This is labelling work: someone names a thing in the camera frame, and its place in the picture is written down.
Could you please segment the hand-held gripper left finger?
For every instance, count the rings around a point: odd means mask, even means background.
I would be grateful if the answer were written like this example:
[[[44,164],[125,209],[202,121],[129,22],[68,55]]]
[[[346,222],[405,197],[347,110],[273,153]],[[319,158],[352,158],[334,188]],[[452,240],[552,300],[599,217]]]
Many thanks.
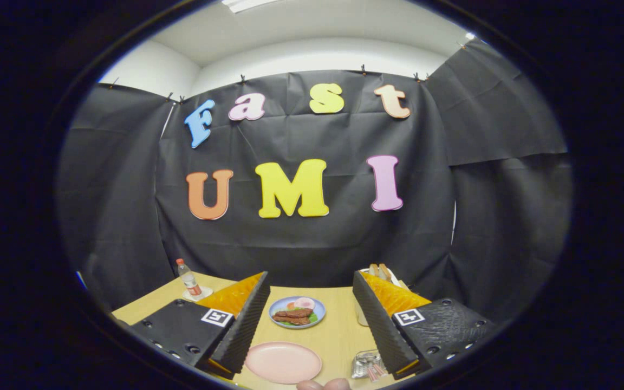
[[[259,272],[194,303],[175,299],[129,326],[167,357],[231,380],[240,373],[270,294]]]

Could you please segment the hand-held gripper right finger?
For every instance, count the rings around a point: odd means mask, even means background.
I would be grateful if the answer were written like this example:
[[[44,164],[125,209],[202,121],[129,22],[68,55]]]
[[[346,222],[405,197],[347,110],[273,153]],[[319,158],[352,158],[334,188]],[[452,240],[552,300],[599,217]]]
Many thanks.
[[[355,272],[353,294],[395,379],[460,360],[496,330],[495,322],[456,299],[429,301],[368,272]]]

